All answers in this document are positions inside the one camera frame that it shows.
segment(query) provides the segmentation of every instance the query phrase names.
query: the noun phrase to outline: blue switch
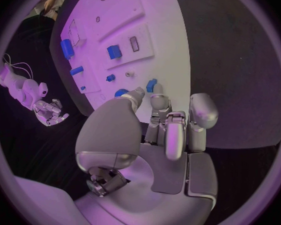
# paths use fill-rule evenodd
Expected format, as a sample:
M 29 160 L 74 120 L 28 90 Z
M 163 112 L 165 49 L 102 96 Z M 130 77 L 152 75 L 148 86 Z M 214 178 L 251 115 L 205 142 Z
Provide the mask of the blue switch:
M 83 72 L 83 66 L 79 66 L 79 67 L 77 67 L 77 68 L 74 68 L 74 69 L 72 69 L 72 70 L 69 71 L 69 72 L 70 72 L 70 74 L 71 74 L 72 76 L 74 76 L 75 74 L 78 74 L 78 73 Z
M 63 55 L 67 60 L 70 60 L 72 56 L 74 56 L 74 50 L 71 44 L 70 39 L 65 39 L 60 42 Z
M 119 45 L 113 45 L 107 48 L 108 54 L 110 56 L 110 59 L 117 59 L 122 57 L 121 50 L 119 48 Z
M 157 84 L 157 79 L 152 79 L 148 82 L 146 89 L 148 93 L 153 93 L 153 88 L 155 86 L 155 84 Z
M 115 92 L 114 96 L 115 96 L 115 97 L 120 97 L 120 96 L 122 96 L 123 94 L 126 94 L 126 93 L 128 93 L 128 92 L 129 92 L 129 91 L 126 90 L 126 89 L 119 89 L 119 90 L 117 90 L 117 91 Z
M 111 74 L 111 75 L 109 75 L 109 76 L 106 77 L 106 81 L 108 81 L 108 82 L 111 82 L 111 81 L 113 81 L 113 80 L 115 80 L 115 79 L 116 79 L 116 76 L 113 75 L 113 74 Z

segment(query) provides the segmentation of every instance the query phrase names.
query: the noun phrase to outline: human hand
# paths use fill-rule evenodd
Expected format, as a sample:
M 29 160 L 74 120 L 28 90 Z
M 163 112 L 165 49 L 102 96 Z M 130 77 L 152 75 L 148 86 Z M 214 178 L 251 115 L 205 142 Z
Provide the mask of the human hand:
M 54 6 L 55 0 L 47 0 L 44 3 L 44 14 L 49 12 Z

